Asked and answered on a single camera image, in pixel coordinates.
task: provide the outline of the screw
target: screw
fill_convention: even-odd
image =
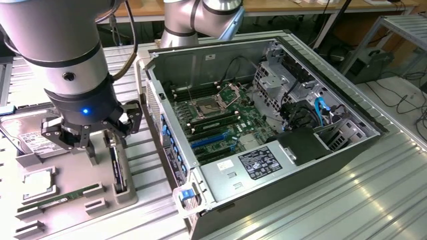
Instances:
[[[72,72],[66,72],[63,75],[62,75],[63,79],[66,81],[74,81],[75,78],[76,78],[76,74],[74,74]]]

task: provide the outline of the hard drive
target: hard drive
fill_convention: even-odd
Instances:
[[[40,109],[38,106],[38,109],[30,107],[0,117],[0,131],[15,145],[19,155],[35,153],[46,159],[68,152],[40,134],[43,119],[59,116],[54,107]]]

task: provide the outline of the motherboard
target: motherboard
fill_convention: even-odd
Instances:
[[[251,101],[252,94],[234,83],[174,92],[172,108],[202,165],[255,148],[278,134]]]

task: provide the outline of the wooden desk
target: wooden desk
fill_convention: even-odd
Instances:
[[[419,5],[414,0],[402,0],[406,6],[405,15],[409,15],[414,8]],[[128,0],[134,18],[136,22],[151,22],[151,21],[164,21],[164,2],[163,0]],[[326,12],[331,14],[327,23],[324,25],[323,31],[315,42],[314,47],[316,48],[331,28],[331,24],[338,16],[338,13],[343,7],[346,0],[340,0],[336,4],[330,4],[326,9],[326,5],[319,3],[302,2],[296,4],[291,0],[244,0],[244,10],[247,17],[260,17],[260,16],[284,16],[284,15],[314,15]],[[364,13],[364,12],[390,12],[395,11],[397,6],[390,5],[371,5],[364,0],[352,0],[346,13]],[[128,13],[124,6],[120,6],[116,13],[116,20],[119,23],[128,22]]]

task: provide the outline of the warning label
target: warning label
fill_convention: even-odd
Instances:
[[[19,138],[24,141],[24,144],[28,146],[31,151],[38,155],[47,154],[62,149],[62,147],[42,136],[38,131],[19,135]]]
[[[240,155],[239,159],[254,180],[266,177],[282,169],[278,159],[267,146]]]

